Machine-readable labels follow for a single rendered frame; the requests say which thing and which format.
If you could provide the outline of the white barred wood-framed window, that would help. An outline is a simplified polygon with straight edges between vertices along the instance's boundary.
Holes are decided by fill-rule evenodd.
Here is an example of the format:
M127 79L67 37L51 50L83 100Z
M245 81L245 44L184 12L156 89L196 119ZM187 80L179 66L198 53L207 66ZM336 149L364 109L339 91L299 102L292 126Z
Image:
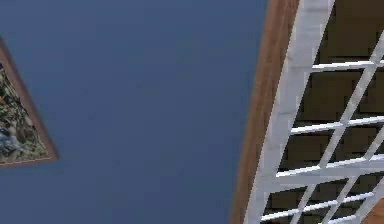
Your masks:
M268 0L229 224L384 224L384 0Z

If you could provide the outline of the brown framed wall picture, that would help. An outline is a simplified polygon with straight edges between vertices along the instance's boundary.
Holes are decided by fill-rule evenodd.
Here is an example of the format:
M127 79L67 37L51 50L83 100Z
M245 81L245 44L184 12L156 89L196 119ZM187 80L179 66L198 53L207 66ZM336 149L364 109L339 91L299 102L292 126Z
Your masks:
M0 167L57 159L54 144L0 36Z

